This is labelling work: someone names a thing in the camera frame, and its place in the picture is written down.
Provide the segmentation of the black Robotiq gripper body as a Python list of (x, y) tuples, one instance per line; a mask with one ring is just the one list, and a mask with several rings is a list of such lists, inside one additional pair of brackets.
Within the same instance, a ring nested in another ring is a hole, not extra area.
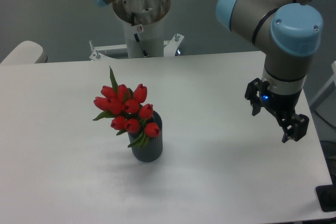
[(260, 108), (265, 108), (278, 122), (291, 122), (296, 119), (301, 120), (301, 115), (295, 112), (300, 95), (301, 90), (290, 95), (283, 95), (264, 89), (259, 92), (258, 102)]

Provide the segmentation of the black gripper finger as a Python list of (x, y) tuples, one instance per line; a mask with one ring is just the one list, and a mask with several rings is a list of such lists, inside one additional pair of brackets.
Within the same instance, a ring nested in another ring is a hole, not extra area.
[(284, 115), (277, 116), (277, 122), (283, 130), (281, 141), (283, 143), (286, 143), (288, 140), (297, 142), (307, 133), (309, 117), (304, 114), (296, 114), (295, 112), (286, 112)]
[(259, 78), (251, 81), (245, 91), (245, 99), (250, 102), (252, 106), (252, 116), (257, 115), (263, 105), (263, 96), (266, 95), (268, 88), (268, 81), (261, 81)]

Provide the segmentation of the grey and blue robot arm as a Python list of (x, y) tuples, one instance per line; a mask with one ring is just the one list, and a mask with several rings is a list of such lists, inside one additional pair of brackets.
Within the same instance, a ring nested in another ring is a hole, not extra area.
[[(311, 0), (218, 0), (217, 20), (242, 36), (265, 55), (261, 79), (251, 81), (245, 98), (256, 115), (261, 108), (283, 129), (282, 141), (298, 141), (307, 132), (309, 118), (295, 106), (318, 50), (323, 19)], [(94, 0), (112, 5), (123, 22), (130, 58), (174, 55), (176, 47), (164, 44), (162, 21), (171, 0)]]

